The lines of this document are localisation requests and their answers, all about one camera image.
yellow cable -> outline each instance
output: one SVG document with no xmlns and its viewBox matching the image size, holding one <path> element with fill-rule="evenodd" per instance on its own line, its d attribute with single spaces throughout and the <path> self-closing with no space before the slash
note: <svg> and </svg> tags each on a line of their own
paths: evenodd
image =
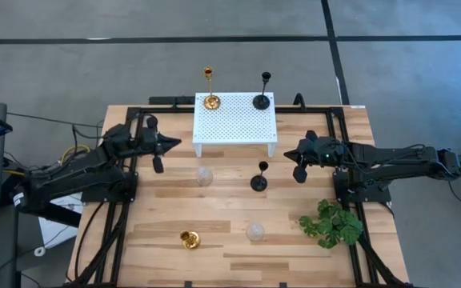
<svg viewBox="0 0 461 288">
<path fill-rule="evenodd" d="M 78 147 L 85 148 L 86 152 L 90 152 L 90 147 L 84 144 L 79 144 Z M 63 165 L 63 161 L 65 161 L 65 157 L 74 150 L 76 147 L 72 146 L 71 148 L 67 149 L 65 152 L 63 152 L 62 159 L 60 160 L 60 166 Z"/>
<path fill-rule="evenodd" d="M 14 171 L 14 170 L 6 170 L 6 169 L 3 169 L 3 172 L 8 173 L 8 174 L 13 174 L 13 175 L 24 176 L 24 173 L 23 173 L 23 172 Z"/>
</svg>

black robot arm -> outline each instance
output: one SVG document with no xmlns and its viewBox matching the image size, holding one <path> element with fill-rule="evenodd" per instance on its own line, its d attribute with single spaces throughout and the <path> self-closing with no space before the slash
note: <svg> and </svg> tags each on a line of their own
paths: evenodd
<svg viewBox="0 0 461 288">
<path fill-rule="evenodd" d="M 14 190 L 15 206 L 21 212 L 44 217 L 47 216 L 42 214 L 44 210 L 61 208 L 51 204 L 51 200 L 78 192 L 83 192 L 83 202 L 132 201 L 138 175 L 124 171 L 118 162 L 150 154 L 154 155 L 154 171 L 162 173 L 159 156 L 181 142 L 180 139 L 161 135 L 156 117 L 149 115 L 146 123 L 147 127 L 143 127 L 134 138 L 128 126 L 114 126 L 104 134 L 101 144 L 84 157 L 73 159 L 56 170 L 29 173 Z"/>
<path fill-rule="evenodd" d="M 305 169 L 313 165 L 347 168 L 350 188 L 363 186 L 369 181 L 419 176 L 454 180 L 461 176 L 459 157 L 449 150 L 424 145 L 379 149 L 331 137 L 318 137 L 310 130 L 299 141 L 298 147 L 284 153 L 284 156 L 298 164 L 293 173 L 298 183 L 305 182 Z"/>
</svg>

white perforated platform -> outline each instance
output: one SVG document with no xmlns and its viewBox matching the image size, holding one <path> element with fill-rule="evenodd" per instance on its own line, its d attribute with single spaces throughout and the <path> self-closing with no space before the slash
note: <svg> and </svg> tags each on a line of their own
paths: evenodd
<svg viewBox="0 0 461 288">
<path fill-rule="evenodd" d="M 220 97 L 220 107 L 215 110 L 204 106 L 209 93 L 195 95 L 193 144 L 197 157 L 202 156 L 204 144 L 267 144 L 268 155 L 273 157 L 277 143 L 273 93 L 264 93 L 270 99 L 265 110 L 255 109 L 252 103 L 261 92 L 213 94 Z"/>
</svg>

wood grain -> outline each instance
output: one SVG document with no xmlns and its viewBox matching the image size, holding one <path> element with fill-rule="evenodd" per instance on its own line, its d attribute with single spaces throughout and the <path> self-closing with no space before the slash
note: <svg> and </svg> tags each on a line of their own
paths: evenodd
<svg viewBox="0 0 461 288">
<path fill-rule="evenodd" d="M 104 129 L 123 122 L 128 106 L 110 106 Z M 374 144 L 367 112 L 344 106 L 351 141 Z M 182 143 L 163 159 L 164 174 L 155 174 L 151 157 L 138 160 L 140 174 L 135 202 L 130 206 L 119 286 L 355 286 L 347 246 L 332 250 L 317 246 L 299 229 L 297 220 L 315 218 L 323 198 L 334 198 L 331 168 L 310 167 L 307 182 L 292 178 L 295 164 L 283 157 L 294 149 L 307 130 L 328 135 L 327 122 L 319 114 L 277 114 L 279 143 L 273 158 L 266 146 L 204 146 L 201 158 L 192 146 L 193 114 L 156 114 L 162 134 Z M 250 179 L 268 161 L 265 192 L 254 192 Z M 214 175 L 208 187 L 199 187 L 196 170 L 209 167 Z M 80 231 L 85 229 L 96 204 L 85 207 Z M 392 216 L 380 205 L 365 205 L 371 241 L 392 272 L 408 281 Z M 97 252 L 106 220 L 107 205 L 95 217 L 83 243 L 80 266 Z M 263 225 L 266 235 L 251 242 L 247 226 Z M 182 248 L 178 234 L 193 230 L 202 244 L 197 250 Z M 77 250 L 76 239 L 74 252 Z M 367 267 L 360 261 L 364 279 Z M 104 278 L 110 277 L 113 252 L 106 261 Z M 69 276 L 74 277 L 74 259 Z"/>
</svg>

green plant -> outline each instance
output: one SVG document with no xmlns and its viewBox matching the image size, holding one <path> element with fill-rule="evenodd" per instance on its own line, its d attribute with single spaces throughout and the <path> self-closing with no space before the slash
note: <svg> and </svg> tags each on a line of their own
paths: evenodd
<svg viewBox="0 0 461 288">
<path fill-rule="evenodd" d="M 313 222 L 308 216 L 299 219 L 300 226 L 307 236 L 321 236 L 318 244 L 330 249 L 341 241 L 353 245 L 364 230 L 363 224 L 351 212 L 343 210 L 339 204 L 330 204 L 323 199 L 318 204 L 319 219 Z"/>
</svg>

